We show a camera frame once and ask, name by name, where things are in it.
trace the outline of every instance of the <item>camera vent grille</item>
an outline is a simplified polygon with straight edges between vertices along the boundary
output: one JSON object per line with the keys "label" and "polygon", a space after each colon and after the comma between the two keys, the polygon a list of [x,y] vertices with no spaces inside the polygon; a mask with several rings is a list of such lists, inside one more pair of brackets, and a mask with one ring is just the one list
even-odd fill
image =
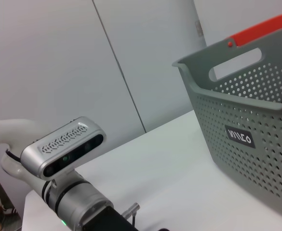
{"label": "camera vent grille", "polygon": [[64,147],[71,140],[83,136],[83,134],[85,134],[87,130],[88,130],[87,127],[78,125],[71,131],[67,132],[65,135],[59,136],[58,138],[54,139],[52,142],[48,143],[47,145],[44,145],[41,148],[41,151],[43,153],[52,153],[53,151],[56,151],[59,148]]}

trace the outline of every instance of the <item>red handle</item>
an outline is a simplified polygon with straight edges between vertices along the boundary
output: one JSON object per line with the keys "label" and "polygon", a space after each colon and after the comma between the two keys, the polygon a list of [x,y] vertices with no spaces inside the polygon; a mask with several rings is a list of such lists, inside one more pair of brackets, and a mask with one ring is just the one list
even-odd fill
{"label": "red handle", "polygon": [[262,23],[252,26],[246,30],[243,30],[237,34],[230,36],[234,39],[237,46],[242,46],[248,42],[258,39],[271,32],[282,28],[282,15],[268,19]]}

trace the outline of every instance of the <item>metal cylinder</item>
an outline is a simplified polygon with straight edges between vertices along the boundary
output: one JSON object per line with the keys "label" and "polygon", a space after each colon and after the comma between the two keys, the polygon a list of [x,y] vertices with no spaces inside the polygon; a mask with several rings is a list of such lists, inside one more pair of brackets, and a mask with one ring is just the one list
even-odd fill
{"label": "metal cylinder", "polygon": [[128,208],[124,213],[122,214],[123,218],[126,220],[131,217],[135,216],[136,212],[140,209],[140,205],[138,203],[134,203],[130,208]]}
{"label": "metal cylinder", "polygon": [[57,215],[73,231],[81,231],[105,207],[113,204],[88,182],[70,189],[61,199]]}

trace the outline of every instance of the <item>basket label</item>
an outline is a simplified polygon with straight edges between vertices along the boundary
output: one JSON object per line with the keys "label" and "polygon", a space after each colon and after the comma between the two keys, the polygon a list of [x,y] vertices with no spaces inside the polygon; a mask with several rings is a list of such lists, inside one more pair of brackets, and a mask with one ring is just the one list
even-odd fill
{"label": "basket label", "polygon": [[245,131],[239,128],[230,127],[225,125],[228,138],[237,143],[241,143],[251,148],[255,148],[255,143],[253,141],[252,135],[249,131]]}

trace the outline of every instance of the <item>basket handle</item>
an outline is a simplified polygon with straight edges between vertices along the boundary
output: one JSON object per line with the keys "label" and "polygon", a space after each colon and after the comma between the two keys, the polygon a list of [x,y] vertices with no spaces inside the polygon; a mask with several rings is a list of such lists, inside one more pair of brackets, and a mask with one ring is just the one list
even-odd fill
{"label": "basket handle", "polygon": [[185,64],[174,63],[173,66],[178,67],[191,101],[195,100],[196,95],[192,94],[192,92],[194,92],[201,96],[211,97],[215,100],[224,101],[233,105],[238,105],[240,107],[249,107],[254,108],[255,110],[262,108],[262,110],[265,110],[268,113],[276,112],[282,114],[282,103],[247,99],[236,95],[228,95],[212,90],[205,90],[203,88],[200,88],[194,81],[194,78],[192,78],[191,73],[189,72],[189,69]]}
{"label": "basket handle", "polygon": [[240,47],[279,29],[282,29],[282,14],[234,34],[230,38],[234,39],[236,45]]}

